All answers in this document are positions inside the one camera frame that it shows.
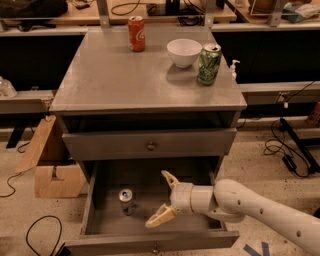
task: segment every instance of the green soda can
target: green soda can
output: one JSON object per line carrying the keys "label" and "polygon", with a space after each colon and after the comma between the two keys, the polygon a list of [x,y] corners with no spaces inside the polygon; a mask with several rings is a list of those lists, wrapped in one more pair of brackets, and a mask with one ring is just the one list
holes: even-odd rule
{"label": "green soda can", "polygon": [[221,46],[216,43],[205,44],[199,58],[198,81],[211,85],[216,80],[221,60]]}

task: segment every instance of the cabinet top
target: cabinet top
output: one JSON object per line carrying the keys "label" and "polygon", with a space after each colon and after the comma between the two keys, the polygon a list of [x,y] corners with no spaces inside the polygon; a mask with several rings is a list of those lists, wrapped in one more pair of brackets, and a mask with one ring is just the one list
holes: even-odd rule
{"label": "cabinet top", "polygon": [[89,29],[58,89],[50,111],[153,112],[231,110],[246,107],[222,59],[214,85],[197,81],[198,61],[180,69],[169,59],[167,43],[189,38],[214,40],[205,27],[145,25],[146,49],[129,49],[127,26]]}

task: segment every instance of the white bowl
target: white bowl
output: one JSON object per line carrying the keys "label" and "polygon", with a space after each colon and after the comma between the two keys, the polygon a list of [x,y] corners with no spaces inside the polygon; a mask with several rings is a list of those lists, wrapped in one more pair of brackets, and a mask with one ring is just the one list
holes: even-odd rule
{"label": "white bowl", "polygon": [[202,45],[190,39],[176,39],[167,44],[168,55],[179,68],[191,66],[199,57]]}

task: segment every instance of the open drawer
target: open drawer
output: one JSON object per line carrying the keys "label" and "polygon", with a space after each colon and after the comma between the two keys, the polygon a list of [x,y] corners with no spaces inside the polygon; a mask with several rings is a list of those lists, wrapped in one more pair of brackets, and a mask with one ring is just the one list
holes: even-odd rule
{"label": "open drawer", "polygon": [[[145,222],[163,204],[170,205],[170,188],[160,171],[181,182],[211,184],[216,158],[133,159],[96,162],[84,213],[82,236],[68,241],[58,255],[115,255],[228,248],[239,237],[224,223],[205,215],[178,215],[156,228]],[[133,191],[134,211],[122,210],[119,192]]]}

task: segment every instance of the drawer knob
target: drawer knob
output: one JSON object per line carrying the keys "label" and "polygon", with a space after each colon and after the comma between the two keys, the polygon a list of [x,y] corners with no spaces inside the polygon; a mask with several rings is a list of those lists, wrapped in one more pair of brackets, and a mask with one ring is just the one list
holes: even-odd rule
{"label": "drawer knob", "polygon": [[148,149],[149,151],[154,151],[154,150],[156,149],[156,145],[153,144],[153,142],[150,142],[150,143],[148,144],[148,146],[147,146],[147,149]]}
{"label": "drawer knob", "polygon": [[154,255],[157,255],[157,254],[159,253],[159,250],[158,250],[157,245],[154,245],[154,246],[153,246],[152,253],[153,253]]}

